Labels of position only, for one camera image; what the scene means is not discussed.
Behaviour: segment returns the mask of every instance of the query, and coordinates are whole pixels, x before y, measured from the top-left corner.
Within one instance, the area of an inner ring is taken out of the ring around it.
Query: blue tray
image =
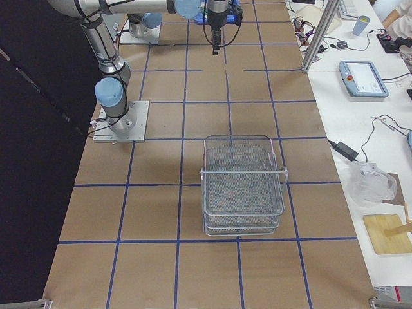
[[[239,5],[239,0],[233,0],[233,3],[234,3],[235,5]],[[204,9],[202,9],[201,12],[198,13],[198,15],[196,15],[196,16],[194,17],[194,22],[195,22],[196,24],[203,24],[203,10],[204,10]],[[234,23],[234,20],[235,20],[235,17],[234,17],[233,15],[228,15],[227,18],[226,18],[226,21],[227,21],[228,24],[233,24],[233,23]],[[205,16],[205,24],[207,24],[207,12],[206,12],[206,16]]]

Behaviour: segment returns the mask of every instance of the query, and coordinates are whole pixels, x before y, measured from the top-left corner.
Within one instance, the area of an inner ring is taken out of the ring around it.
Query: plastic bag
[[[393,200],[397,194],[397,181],[374,163],[350,163],[350,196],[358,203]]]

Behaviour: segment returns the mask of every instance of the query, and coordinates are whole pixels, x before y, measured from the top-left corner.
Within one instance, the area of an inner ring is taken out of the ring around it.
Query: metal basket
[[[211,236],[274,232],[287,180],[267,136],[209,136],[201,170],[203,229]]]

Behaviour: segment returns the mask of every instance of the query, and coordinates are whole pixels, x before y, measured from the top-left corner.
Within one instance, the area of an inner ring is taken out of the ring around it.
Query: black curtain
[[[0,2],[0,303],[14,303],[42,298],[101,76],[46,0]]]

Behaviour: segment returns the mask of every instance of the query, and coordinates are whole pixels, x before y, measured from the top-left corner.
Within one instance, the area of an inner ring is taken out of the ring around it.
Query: cup
[[[365,30],[370,21],[371,19],[368,16],[359,16],[356,20],[355,26],[353,27],[352,33],[354,35],[360,35],[362,31]]]

